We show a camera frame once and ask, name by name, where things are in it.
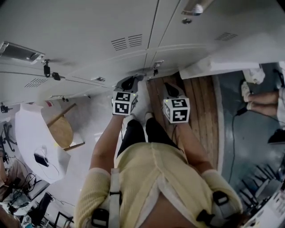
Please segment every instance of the black device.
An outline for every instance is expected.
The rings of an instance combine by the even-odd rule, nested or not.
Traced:
[[[37,163],[39,163],[40,165],[43,165],[43,166],[46,166],[46,167],[49,167],[49,164],[48,164],[48,159],[41,156],[41,155],[38,155],[36,153],[34,153],[34,157],[35,157],[35,160]]]
[[[109,212],[105,209],[97,208],[94,210],[91,225],[98,228],[108,228]]]

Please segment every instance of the desk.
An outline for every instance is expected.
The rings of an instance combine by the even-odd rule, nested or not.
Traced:
[[[15,119],[16,139],[24,162],[36,175],[52,184],[65,176],[70,155],[54,140],[41,109],[41,106],[21,104]],[[35,161],[35,152],[47,158],[49,167]]]

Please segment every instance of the air vent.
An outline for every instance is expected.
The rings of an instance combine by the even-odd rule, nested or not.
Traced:
[[[35,78],[30,83],[26,84],[25,88],[36,88],[36,87],[40,86],[41,84],[43,84],[44,82],[46,82],[47,80],[48,79]]]
[[[111,43],[116,51],[128,48],[125,38],[111,41]]]
[[[216,41],[230,41],[233,38],[236,38],[238,35],[233,34],[233,33],[223,33],[219,37],[217,37],[215,40]]]
[[[131,37],[128,37],[128,40],[129,40],[129,45],[131,48],[136,47],[136,46],[140,46],[143,43],[143,35],[140,34],[140,35],[136,35],[136,36],[131,36]]]
[[[116,51],[120,51],[127,48],[132,48],[136,46],[141,46],[143,44],[143,35],[135,35],[130,37],[125,37],[121,39],[117,39],[114,41],[111,41],[113,47]]]

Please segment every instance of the white sock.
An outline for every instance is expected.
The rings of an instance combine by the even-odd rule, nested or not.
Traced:
[[[147,113],[146,113],[146,116],[145,116],[146,122],[147,122],[150,118],[153,118],[153,114],[152,114],[151,112],[147,112]]]
[[[246,109],[247,109],[247,110],[251,110],[251,105],[252,105],[252,103],[253,103],[253,102],[249,102],[249,103],[248,103],[248,105],[246,106]]]

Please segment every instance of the black cable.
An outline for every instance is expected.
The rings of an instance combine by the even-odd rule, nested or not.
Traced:
[[[234,166],[234,162],[235,162],[235,159],[236,159],[236,147],[235,147],[235,133],[234,133],[234,121],[235,121],[235,118],[237,117],[238,115],[236,114],[233,118],[232,118],[232,142],[233,142],[233,158],[232,158],[232,165],[231,165],[231,171],[230,171],[230,177],[228,179],[228,183],[231,182],[231,179],[232,179],[232,170],[233,170],[233,166]]]
[[[73,204],[67,203],[67,202],[65,202],[65,201],[63,201],[63,200],[59,200],[59,199],[55,198],[54,196],[52,196],[52,198],[55,199],[55,200],[57,200],[58,202],[60,202],[62,205],[64,205],[63,203],[66,203],[66,204],[69,204],[69,205],[71,205],[71,206],[74,206]]]
[[[231,179],[232,179],[232,170],[233,170],[234,162],[235,162],[235,159],[236,159],[234,120],[235,120],[236,116],[240,116],[240,115],[242,115],[243,113],[245,113],[246,111],[251,111],[251,112],[257,113],[257,114],[259,114],[259,115],[263,115],[263,114],[261,114],[261,113],[255,112],[255,111],[253,111],[253,110],[245,110],[245,108],[243,108],[243,109],[241,109],[241,110],[238,110],[238,111],[237,111],[237,114],[232,118],[233,159],[232,159],[232,165],[231,165],[231,171],[230,171],[230,177],[229,177],[228,183],[231,182]],[[269,117],[269,118],[271,118],[271,119],[277,121],[278,123],[284,123],[284,122],[282,122],[282,121],[279,121],[278,119],[275,119],[275,118],[272,117],[272,116],[268,116],[268,115],[263,115],[263,116]]]
[[[175,125],[175,127],[173,128],[172,137],[171,137],[171,140],[172,140],[172,141],[173,141],[173,136],[174,136],[174,133],[175,133],[176,127],[177,127],[177,125]]]
[[[125,125],[124,125],[124,123],[123,123],[123,126],[122,126],[122,128],[121,128],[121,137],[122,137],[122,141],[123,141],[123,128],[124,128],[124,130],[125,130]]]
[[[14,157],[6,156],[6,157],[7,157],[7,158],[11,158],[11,159],[17,159],[19,162],[21,162],[16,156],[14,156]],[[25,167],[27,173],[29,173],[29,171],[28,171],[27,167],[25,166],[25,164],[24,164],[24,163],[22,163],[22,164],[23,164],[23,166]]]

